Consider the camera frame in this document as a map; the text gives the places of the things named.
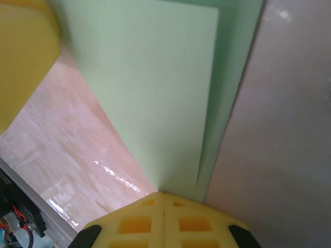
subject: pink surface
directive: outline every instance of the pink surface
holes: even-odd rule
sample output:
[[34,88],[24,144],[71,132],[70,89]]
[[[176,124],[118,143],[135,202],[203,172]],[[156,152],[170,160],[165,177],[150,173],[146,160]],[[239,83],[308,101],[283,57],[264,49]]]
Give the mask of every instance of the pink surface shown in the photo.
[[0,157],[77,231],[156,191],[65,48],[0,136]]

